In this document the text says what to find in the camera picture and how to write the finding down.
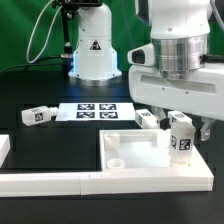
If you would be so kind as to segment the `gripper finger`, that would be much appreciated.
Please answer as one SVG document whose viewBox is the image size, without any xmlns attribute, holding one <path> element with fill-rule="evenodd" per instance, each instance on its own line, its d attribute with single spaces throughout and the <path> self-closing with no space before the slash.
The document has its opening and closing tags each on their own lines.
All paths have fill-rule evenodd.
<svg viewBox="0 0 224 224">
<path fill-rule="evenodd" d="M 165 111 L 163 108 L 152 106 L 151 107 L 152 113 L 157 118 L 158 121 L 162 121 L 167 118 Z"/>
<path fill-rule="evenodd" d="M 203 125 L 200 129 L 200 138 L 202 141 L 207 141 L 210 138 L 211 128 L 215 124 L 216 120 L 213 118 L 203 117 L 201 121 Z"/>
</svg>

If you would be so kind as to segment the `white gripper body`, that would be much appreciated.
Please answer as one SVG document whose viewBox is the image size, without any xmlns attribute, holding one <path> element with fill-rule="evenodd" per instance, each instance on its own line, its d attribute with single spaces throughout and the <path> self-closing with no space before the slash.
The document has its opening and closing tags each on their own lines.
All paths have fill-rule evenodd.
<svg viewBox="0 0 224 224">
<path fill-rule="evenodd" d="M 137 102 L 224 121 L 224 65 L 206 63 L 187 80 L 167 80 L 151 67 L 132 65 L 129 91 Z"/>
</svg>

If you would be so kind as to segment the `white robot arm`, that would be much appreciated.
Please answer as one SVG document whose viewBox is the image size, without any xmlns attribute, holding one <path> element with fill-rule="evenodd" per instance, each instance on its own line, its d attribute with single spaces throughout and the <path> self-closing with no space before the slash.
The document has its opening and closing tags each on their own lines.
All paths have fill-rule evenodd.
<svg viewBox="0 0 224 224">
<path fill-rule="evenodd" d="M 215 0 L 135 0 L 136 16 L 151 26 L 150 42 L 128 52 L 132 99 L 154 108 L 198 115 L 204 125 L 224 121 L 224 59 L 208 53 Z M 107 6 L 79 10 L 79 36 L 70 79 L 100 85 L 119 76 Z"/>
</svg>

